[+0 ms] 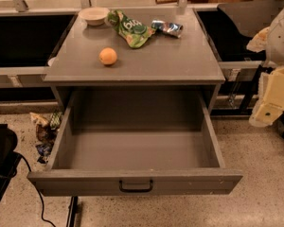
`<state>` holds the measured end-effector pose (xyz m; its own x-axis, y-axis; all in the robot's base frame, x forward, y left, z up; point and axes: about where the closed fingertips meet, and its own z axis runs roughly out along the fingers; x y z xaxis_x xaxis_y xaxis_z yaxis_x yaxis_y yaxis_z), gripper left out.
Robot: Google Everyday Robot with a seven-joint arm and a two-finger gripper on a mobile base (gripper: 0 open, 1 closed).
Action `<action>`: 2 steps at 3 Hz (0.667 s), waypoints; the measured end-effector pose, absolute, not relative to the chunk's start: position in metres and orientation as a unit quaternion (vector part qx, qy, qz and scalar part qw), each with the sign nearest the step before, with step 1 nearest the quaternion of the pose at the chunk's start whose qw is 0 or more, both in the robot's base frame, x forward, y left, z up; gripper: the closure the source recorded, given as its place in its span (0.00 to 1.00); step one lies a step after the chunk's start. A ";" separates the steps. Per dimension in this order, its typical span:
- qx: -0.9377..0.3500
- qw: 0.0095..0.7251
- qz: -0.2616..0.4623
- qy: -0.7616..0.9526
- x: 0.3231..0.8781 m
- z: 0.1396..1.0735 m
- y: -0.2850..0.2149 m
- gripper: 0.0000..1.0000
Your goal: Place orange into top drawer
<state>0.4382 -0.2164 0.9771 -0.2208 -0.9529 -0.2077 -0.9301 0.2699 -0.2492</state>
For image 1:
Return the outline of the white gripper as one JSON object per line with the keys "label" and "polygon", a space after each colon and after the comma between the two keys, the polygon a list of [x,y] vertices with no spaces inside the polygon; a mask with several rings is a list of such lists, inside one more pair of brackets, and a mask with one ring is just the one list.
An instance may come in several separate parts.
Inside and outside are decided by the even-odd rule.
{"label": "white gripper", "polygon": [[[259,53],[266,49],[269,28],[258,32],[246,45],[246,49]],[[254,127],[268,127],[282,115],[284,111],[284,66],[277,67],[270,74],[263,76],[262,97],[257,101],[249,117]]]}

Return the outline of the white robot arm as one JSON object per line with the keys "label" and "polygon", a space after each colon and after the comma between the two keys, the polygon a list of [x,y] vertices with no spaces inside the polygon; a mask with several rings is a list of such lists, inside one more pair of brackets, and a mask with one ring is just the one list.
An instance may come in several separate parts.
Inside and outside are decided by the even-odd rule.
{"label": "white robot arm", "polygon": [[265,51],[266,62],[277,65],[270,74],[260,74],[258,101],[249,118],[252,126],[271,126],[284,112],[284,9],[246,48],[253,52]]}

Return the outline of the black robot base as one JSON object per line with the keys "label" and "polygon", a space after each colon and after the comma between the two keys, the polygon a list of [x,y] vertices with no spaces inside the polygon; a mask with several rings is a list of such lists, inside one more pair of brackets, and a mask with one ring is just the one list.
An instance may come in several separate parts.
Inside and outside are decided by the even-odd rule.
{"label": "black robot base", "polygon": [[0,124],[0,201],[19,163],[14,152],[17,144],[16,133],[7,124]]}

